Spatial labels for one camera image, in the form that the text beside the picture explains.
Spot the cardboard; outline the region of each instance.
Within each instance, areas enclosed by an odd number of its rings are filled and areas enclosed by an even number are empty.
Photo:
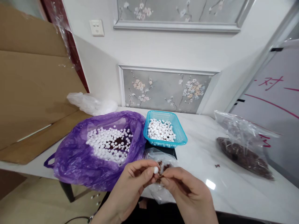
[[[68,57],[59,28],[0,3],[0,50]]]
[[[53,24],[0,4],[0,30],[0,160],[26,164],[89,117],[66,99],[86,91]]]
[[[78,110],[38,133],[1,150],[0,158],[2,161],[27,164],[66,136],[80,121],[90,117],[92,116]]]

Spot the electrical outlet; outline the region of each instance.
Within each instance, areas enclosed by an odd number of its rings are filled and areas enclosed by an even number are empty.
[[[105,36],[102,20],[90,20],[89,23],[93,36]]]

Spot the marble table top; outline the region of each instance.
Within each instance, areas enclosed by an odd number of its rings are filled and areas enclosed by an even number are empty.
[[[149,110],[118,107],[146,117]],[[299,189],[272,167],[275,181],[259,177],[233,163],[217,147],[216,138],[225,137],[220,126],[208,116],[175,113],[188,142],[175,148],[179,165],[210,187],[216,211],[272,222],[299,223]],[[0,161],[0,169],[55,179],[53,170],[43,166],[62,140],[27,165]],[[142,196],[152,198],[148,189]]]

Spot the white flower painting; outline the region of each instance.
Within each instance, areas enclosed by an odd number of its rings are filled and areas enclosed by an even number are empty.
[[[134,17],[134,20],[139,20],[139,21],[144,21],[147,17],[150,17],[153,13],[153,11],[151,10],[151,8],[146,7],[146,2],[147,0],[144,0],[144,3],[141,1],[134,1],[132,4],[128,3],[127,1],[125,1],[122,4],[122,1],[118,1],[118,13],[119,13],[119,18],[120,20],[124,20],[123,19],[123,15],[131,15]]]
[[[195,114],[211,77],[124,69],[124,105]]]
[[[246,0],[117,0],[121,21],[235,23]]]

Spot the plastic basket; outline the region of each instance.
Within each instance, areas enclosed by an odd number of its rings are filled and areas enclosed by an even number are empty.
[[[176,134],[176,139],[174,140],[174,142],[154,140],[147,137],[148,125],[150,123],[150,119],[153,118],[157,120],[168,120],[171,122],[173,132]],[[185,145],[188,141],[187,136],[180,124],[180,121],[178,120],[178,117],[174,113],[157,110],[150,110],[147,113],[143,136],[149,141],[150,144],[166,148],[175,148],[178,145]]]

